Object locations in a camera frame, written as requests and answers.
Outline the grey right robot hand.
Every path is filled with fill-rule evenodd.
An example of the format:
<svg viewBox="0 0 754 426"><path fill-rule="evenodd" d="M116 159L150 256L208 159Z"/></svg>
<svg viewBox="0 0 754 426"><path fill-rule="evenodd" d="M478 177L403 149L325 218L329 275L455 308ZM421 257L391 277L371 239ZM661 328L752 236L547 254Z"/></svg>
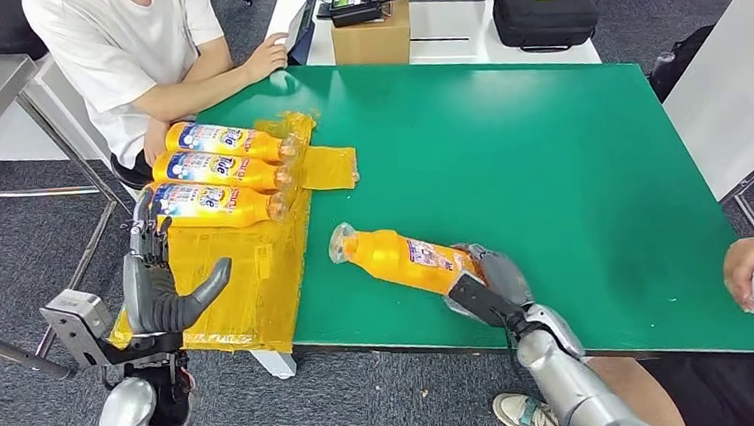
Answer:
<svg viewBox="0 0 754 426"><path fill-rule="evenodd" d="M527 307L535 301L531 288L518 266L505 254L475 243L458 243L452 246L470 256L489 290L522 307Z"/></svg>

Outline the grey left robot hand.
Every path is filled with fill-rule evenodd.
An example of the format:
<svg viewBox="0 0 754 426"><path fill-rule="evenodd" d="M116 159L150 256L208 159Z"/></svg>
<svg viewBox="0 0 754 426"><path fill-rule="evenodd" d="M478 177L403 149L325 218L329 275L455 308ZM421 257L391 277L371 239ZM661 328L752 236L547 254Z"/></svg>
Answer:
<svg viewBox="0 0 754 426"><path fill-rule="evenodd" d="M135 336L184 332L227 287L232 271L232 259L220 258L193 292L179 294L168 262L171 219L159 222L158 206L153 189L143 188L132 213L130 250L124 256L124 307Z"/></svg>

